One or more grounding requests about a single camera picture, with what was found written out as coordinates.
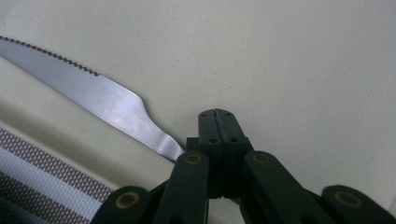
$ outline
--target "knife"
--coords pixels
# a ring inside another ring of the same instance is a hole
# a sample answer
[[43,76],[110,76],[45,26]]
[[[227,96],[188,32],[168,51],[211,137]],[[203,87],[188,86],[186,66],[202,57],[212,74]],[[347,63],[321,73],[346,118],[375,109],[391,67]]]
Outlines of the knife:
[[2,36],[0,56],[169,161],[176,161],[184,153],[178,142],[151,120],[142,98],[110,78]]

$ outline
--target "steel blade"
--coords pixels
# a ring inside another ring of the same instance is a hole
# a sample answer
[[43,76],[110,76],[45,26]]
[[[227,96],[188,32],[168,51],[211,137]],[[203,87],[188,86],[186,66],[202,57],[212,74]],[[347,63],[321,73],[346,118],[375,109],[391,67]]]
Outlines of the steel blade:
[[120,84],[43,49],[0,36],[0,56],[170,161],[184,153]]

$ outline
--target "striped fabric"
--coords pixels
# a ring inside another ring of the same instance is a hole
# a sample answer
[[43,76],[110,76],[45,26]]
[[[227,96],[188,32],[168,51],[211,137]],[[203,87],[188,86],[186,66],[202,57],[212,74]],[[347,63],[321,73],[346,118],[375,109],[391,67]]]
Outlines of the striped fabric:
[[0,223],[89,223],[111,192],[0,129]]

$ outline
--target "white stripe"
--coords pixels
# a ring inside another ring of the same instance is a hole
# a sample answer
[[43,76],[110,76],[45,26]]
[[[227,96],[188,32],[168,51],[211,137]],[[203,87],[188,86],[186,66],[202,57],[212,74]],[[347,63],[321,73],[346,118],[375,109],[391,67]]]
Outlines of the white stripe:
[[91,220],[101,203],[0,147],[0,171]]

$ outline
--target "pivot screw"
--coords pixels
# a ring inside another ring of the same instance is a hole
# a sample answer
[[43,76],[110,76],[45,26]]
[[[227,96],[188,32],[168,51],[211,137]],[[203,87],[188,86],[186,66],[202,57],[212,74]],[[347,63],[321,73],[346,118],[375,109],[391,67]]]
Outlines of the pivot screw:
[[116,206],[119,209],[127,209],[139,203],[139,194],[134,191],[128,191],[121,194],[116,200]]
[[334,194],[337,202],[343,204],[346,207],[360,208],[362,201],[355,194],[349,193],[347,191],[339,190]]
[[197,164],[200,160],[201,160],[201,157],[198,155],[189,155],[186,157],[185,162],[187,164],[194,165],[194,164]]
[[253,160],[258,162],[258,163],[268,163],[270,161],[270,158],[266,155],[262,154],[254,154],[253,155]]

